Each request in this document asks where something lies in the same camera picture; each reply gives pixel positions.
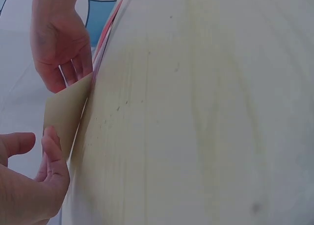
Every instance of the white surface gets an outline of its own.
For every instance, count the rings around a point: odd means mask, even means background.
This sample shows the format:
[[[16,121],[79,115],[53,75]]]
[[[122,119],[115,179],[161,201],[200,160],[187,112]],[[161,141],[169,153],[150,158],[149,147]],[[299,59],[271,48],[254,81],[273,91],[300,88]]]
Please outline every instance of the white surface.
[[[249,85],[259,97],[254,101],[262,117],[261,129],[268,136],[265,142],[271,143],[267,158],[274,192],[272,224],[309,225],[314,219],[314,127],[313,109],[309,108],[313,106],[300,103],[313,98],[314,0],[215,2],[221,23],[234,35],[238,49],[233,51],[242,61],[245,76],[254,81]],[[16,18],[11,31],[0,29],[0,132],[36,134],[34,149],[9,161],[10,168],[34,177],[41,161],[44,103],[50,93],[34,69],[28,33],[20,32],[27,28],[23,13],[29,15],[29,8],[18,12],[21,21]],[[297,75],[299,81],[290,83],[291,76]],[[266,123],[274,126],[268,128]]]
[[[0,44],[6,45],[0,51],[0,132],[36,134],[35,147],[25,155],[11,157],[9,168],[34,178],[42,157],[45,101],[51,94],[35,71],[28,33],[0,30]],[[49,224],[59,224],[59,217]]]

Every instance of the plywood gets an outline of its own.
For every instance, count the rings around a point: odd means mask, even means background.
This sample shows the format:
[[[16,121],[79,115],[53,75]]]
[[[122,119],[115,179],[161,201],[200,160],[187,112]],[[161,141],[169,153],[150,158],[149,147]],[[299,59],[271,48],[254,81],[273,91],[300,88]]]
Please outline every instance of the plywood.
[[[74,145],[64,225],[310,222],[313,60],[289,47],[302,37],[276,7],[125,0]]]

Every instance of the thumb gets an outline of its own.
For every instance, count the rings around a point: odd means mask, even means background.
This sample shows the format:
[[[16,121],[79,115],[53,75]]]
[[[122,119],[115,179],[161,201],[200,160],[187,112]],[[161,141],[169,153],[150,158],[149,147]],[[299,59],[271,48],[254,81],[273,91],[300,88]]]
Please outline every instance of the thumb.
[[[33,133],[10,133],[1,134],[0,140],[3,142],[9,158],[29,152],[35,145],[36,137]]]
[[[52,176],[48,177],[45,182],[55,191],[56,197],[61,200],[59,201],[61,205],[69,187],[70,176],[62,155],[60,139],[53,127],[45,129],[42,145],[52,173]]]

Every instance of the wrist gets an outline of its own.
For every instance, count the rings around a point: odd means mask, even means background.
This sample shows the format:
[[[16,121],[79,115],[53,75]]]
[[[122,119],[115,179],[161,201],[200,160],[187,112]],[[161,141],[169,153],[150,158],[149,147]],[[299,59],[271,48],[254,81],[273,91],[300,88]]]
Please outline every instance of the wrist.
[[[76,0],[33,0],[32,23],[47,24],[75,11]]]

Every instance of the finger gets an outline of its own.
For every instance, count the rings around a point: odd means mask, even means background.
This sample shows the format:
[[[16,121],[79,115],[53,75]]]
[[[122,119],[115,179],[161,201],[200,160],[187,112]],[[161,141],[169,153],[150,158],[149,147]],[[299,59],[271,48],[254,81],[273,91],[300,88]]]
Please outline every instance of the finger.
[[[32,225],[47,225],[49,222],[49,219],[46,219],[46,220],[42,220],[42,221],[39,221],[39,222],[36,222]]]
[[[92,50],[90,48],[90,43],[86,44],[80,50],[79,57],[82,62],[83,77],[85,77],[93,71]]]
[[[66,88],[59,67],[51,67],[50,65],[38,61],[35,61],[35,67],[48,90],[53,93],[58,93]]]
[[[57,134],[57,131],[55,130],[55,128],[53,126],[48,126],[47,128],[45,128],[44,130],[44,134],[50,136],[53,141],[58,145],[60,146],[60,149],[61,149],[61,145],[60,145],[60,138]]]
[[[71,61],[61,65],[61,70],[68,85],[77,82],[77,74]]]
[[[73,62],[74,68],[77,72],[78,79],[79,80],[82,79],[84,76],[83,76],[83,65],[82,65],[82,62],[80,60],[80,56],[76,55],[75,58],[72,59],[72,62]]]
[[[46,177],[47,177],[47,163],[48,163],[47,154],[44,153],[43,159],[42,159],[40,167],[39,167],[39,170],[37,172],[36,177],[34,178],[34,180],[36,182],[42,182],[46,179]]]
[[[36,141],[33,133],[1,134],[0,138],[8,157],[29,152],[34,147]]]
[[[47,128],[42,138],[42,145],[48,157],[52,176],[49,183],[59,189],[58,193],[65,196],[70,183],[69,171],[65,159],[63,158],[60,141],[56,140],[54,128]]]

